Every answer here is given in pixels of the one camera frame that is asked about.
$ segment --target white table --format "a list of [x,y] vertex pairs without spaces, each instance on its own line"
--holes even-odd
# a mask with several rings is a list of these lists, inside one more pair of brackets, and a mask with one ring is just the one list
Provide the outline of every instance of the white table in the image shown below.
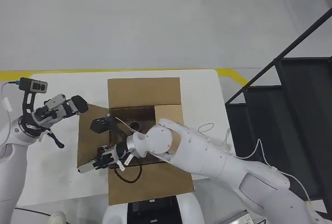
[[[107,79],[141,77],[180,77],[184,124],[198,129],[202,124],[214,123],[214,128],[206,134],[217,142],[224,140],[229,122],[218,75],[212,69],[35,74],[33,79],[49,84],[46,94],[36,96],[35,108],[60,93],[67,98],[80,95],[90,104],[108,108]],[[25,187],[18,205],[107,194],[107,170],[79,174],[76,169],[78,117],[64,119],[52,130],[65,144],[65,148],[58,148],[49,137],[29,147]],[[231,136],[227,143],[233,144]],[[204,177],[193,175],[192,178],[196,180]]]

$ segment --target shoe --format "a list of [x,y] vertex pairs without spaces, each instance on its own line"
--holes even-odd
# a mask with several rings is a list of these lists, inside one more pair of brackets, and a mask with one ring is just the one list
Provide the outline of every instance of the shoe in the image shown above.
[[66,224],[66,215],[61,211],[54,212],[49,218],[49,224]]

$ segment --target white cable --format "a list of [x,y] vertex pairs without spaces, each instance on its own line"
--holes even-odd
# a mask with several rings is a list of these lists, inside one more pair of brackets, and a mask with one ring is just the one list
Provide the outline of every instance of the white cable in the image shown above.
[[300,186],[302,187],[302,189],[304,190],[304,192],[305,192],[305,194],[306,194],[306,198],[307,198],[307,200],[310,202],[310,197],[309,197],[309,195],[308,195],[308,193],[307,193],[307,191],[306,191],[304,185],[302,185],[302,183],[301,183],[301,182],[300,182],[295,176],[290,175],[290,174],[287,174],[286,172],[282,172],[282,171],[278,170],[276,167],[270,165],[270,164],[267,162],[267,160],[266,160],[266,158],[265,158],[265,154],[264,154],[263,144],[261,143],[260,138],[258,138],[258,141],[257,141],[257,143],[256,143],[256,147],[255,147],[254,152],[255,152],[256,149],[258,148],[258,143],[260,143],[260,148],[261,148],[261,152],[262,152],[262,154],[263,154],[264,162],[265,162],[268,166],[270,166],[271,168],[276,169],[279,173],[281,173],[281,174],[283,174],[283,175],[285,175],[285,176],[289,176],[289,177],[291,177],[291,178],[294,178],[294,180],[296,180],[296,181],[300,184]]
[[[204,126],[206,126],[206,125],[210,125],[210,124],[212,124],[212,127],[210,127],[210,128],[207,129],[207,130],[200,131],[200,128],[202,128],[202,127],[204,127]],[[197,131],[198,131],[200,134],[202,134],[203,136],[205,136],[206,138],[208,138],[208,137],[207,137],[205,134],[203,134],[203,133],[204,133],[204,132],[208,132],[208,131],[210,131],[212,128],[214,128],[214,123],[207,123],[207,124],[203,124],[203,125],[201,125],[201,126],[197,129]],[[223,146],[223,144],[224,144],[225,141],[227,140],[228,135],[229,135],[229,133],[227,132],[226,138],[225,138],[225,140],[222,142],[221,145],[217,145],[217,144],[215,144],[215,145],[216,145],[216,146]],[[268,166],[270,166],[271,168],[276,169],[279,173],[281,173],[281,174],[283,174],[283,175],[285,175],[285,176],[289,176],[289,177],[291,177],[291,178],[294,178],[294,180],[296,180],[296,182],[298,182],[298,183],[300,184],[301,188],[302,188],[303,191],[305,192],[305,195],[306,195],[307,200],[310,202],[310,197],[309,197],[309,195],[308,195],[308,193],[307,193],[307,191],[306,191],[304,185],[302,185],[302,183],[301,183],[301,182],[300,182],[295,176],[290,175],[290,174],[287,174],[286,172],[282,172],[282,171],[278,170],[276,167],[274,167],[274,166],[272,166],[272,165],[270,165],[270,164],[268,163],[268,161],[267,161],[266,158],[265,158],[264,149],[263,149],[263,144],[261,143],[261,139],[260,139],[260,138],[258,138],[258,140],[256,141],[255,149],[254,149],[254,151],[253,151],[250,155],[248,155],[248,156],[246,156],[246,157],[238,157],[238,156],[236,156],[236,155],[233,155],[233,156],[235,156],[235,157],[237,157],[237,158],[240,158],[240,159],[242,159],[242,160],[245,160],[245,159],[247,159],[247,158],[250,158],[252,155],[254,155],[254,153],[255,153],[256,150],[258,149],[258,145],[259,145],[259,144],[260,144],[261,152],[262,152],[262,154],[263,154],[264,162],[265,162]]]
[[[200,129],[202,128],[202,127],[204,127],[204,126],[206,126],[206,125],[212,125],[210,128],[208,128],[208,129],[206,129],[206,130],[203,130],[203,131],[200,131]],[[210,130],[212,130],[212,128],[214,128],[214,123],[207,123],[207,124],[203,124],[203,125],[201,125],[201,126],[199,126],[199,128],[197,129],[197,131],[199,132],[199,133],[204,133],[204,132],[208,132],[208,131],[210,131]]]
[[[206,129],[206,130],[200,130],[202,127],[204,127],[204,126],[206,126],[206,125],[212,125],[210,128],[208,128],[208,129]],[[205,132],[209,132],[210,130],[212,130],[214,128],[214,123],[207,123],[207,124],[203,124],[203,125],[201,125],[201,126],[199,126],[199,128],[197,129],[197,132],[198,133],[200,133],[201,135],[203,135],[205,138],[209,138],[208,136],[206,136],[204,133]],[[215,143],[213,143],[213,144],[215,144],[216,146],[219,146],[219,147],[222,147],[223,145],[224,145],[224,143],[227,141],[227,139],[228,139],[228,136],[229,136],[229,134],[230,134],[230,129],[228,128],[227,129],[227,134],[226,134],[226,137],[225,137],[225,139],[223,140],[223,142],[222,142],[222,144],[215,144]]]
[[252,155],[254,155],[254,153],[255,153],[256,150],[258,149],[258,145],[259,145],[259,143],[260,143],[260,145],[261,145],[261,149],[263,149],[263,145],[261,144],[261,140],[260,140],[260,138],[258,138],[258,140],[256,141],[255,149],[254,149],[254,151],[253,151],[250,155],[248,155],[248,156],[246,156],[246,157],[238,157],[238,156],[235,156],[235,157],[240,158],[240,159],[242,159],[242,160],[245,160],[245,159],[247,159],[247,158],[250,158]]
[[4,142],[2,144],[0,144],[0,147],[2,147],[9,139],[9,136],[10,136],[10,133],[11,133],[11,118],[10,118],[10,112],[9,110],[7,109],[7,103],[5,102],[5,98],[4,98],[4,93],[3,93],[3,89],[4,89],[4,86],[8,84],[8,82],[4,83],[2,85],[2,88],[1,88],[1,93],[2,93],[2,102],[3,102],[3,106],[4,106],[4,109],[5,111],[7,112],[7,115],[8,115],[8,127],[9,127],[9,131],[8,131],[8,135],[7,137],[5,138]]
[[137,132],[135,129],[131,128],[128,124],[126,124],[123,120],[119,119],[117,116],[115,117],[117,120],[119,120],[121,123],[126,125],[132,132]]

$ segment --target yellow floor line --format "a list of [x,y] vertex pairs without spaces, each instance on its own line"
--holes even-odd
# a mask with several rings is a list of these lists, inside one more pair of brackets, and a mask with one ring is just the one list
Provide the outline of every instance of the yellow floor line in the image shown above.
[[[179,69],[86,69],[86,70],[40,70],[40,71],[0,71],[0,81],[19,80],[21,77],[30,77],[33,74],[40,73],[83,73],[83,72],[127,72],[127,71],[164,71]],[[244,86],[248,81],[239,73],[231,68],[215,68],[221,77],[229,77],[236,81],[239,85]]]

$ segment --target black cable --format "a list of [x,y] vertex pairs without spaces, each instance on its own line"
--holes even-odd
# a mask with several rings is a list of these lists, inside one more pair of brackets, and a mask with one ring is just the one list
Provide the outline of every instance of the black cable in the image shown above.
[[262,220],[262,221],[260,221],[260,222],[258,222],[258,223],[256,223],[256,224],[261,224],[261,223],[266,224],[266,220]]
[[38,212],[38,211],[34,211],[34,210],[30,210],[30,209],[25,209],[25,208],[14,208],[15,210],[22,210],[22,211],[26,211],[26,212],[33,212],[33,213],[37,213],[37,214],[43,214],[45,216],[51,216],[50,214],[44,213],[44,212]]
[[123,178],[118,172],[117,172],[117,169],[114,169],[115,170],[115,174],[116,176],[118,176],[121,180],[123,180],[124,182],[128,183],[128,184],[133,184],[135,183],[140,177],[141,177],[141,174],[142,174],[142,164],[140,162],[140,160],[138,158],[134,158],[138,165],[139,165],[139,173],[138,173],[138,176],[136,177],[136,179],[134,180],[126,180],[125,178]]

